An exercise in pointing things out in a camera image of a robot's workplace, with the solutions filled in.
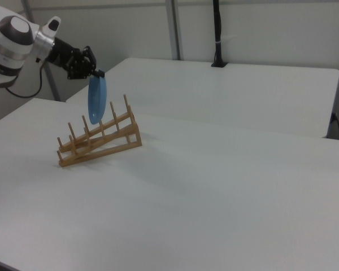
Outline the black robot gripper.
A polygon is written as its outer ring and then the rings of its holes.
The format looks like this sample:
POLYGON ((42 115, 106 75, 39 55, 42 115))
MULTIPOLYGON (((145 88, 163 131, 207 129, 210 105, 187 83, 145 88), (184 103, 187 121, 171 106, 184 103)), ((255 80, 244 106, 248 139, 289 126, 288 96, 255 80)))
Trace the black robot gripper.
POLYGON ((54 38, 54 43, 46 61, 67 71, 69 80, 86 79, 94 76, 104 78, 104 71, 97 69, 97 60, 89 46, 83 50, 75 48, 59 38, 54 38), (73 54, 76 55, 75 65, 71 66, 73 54))

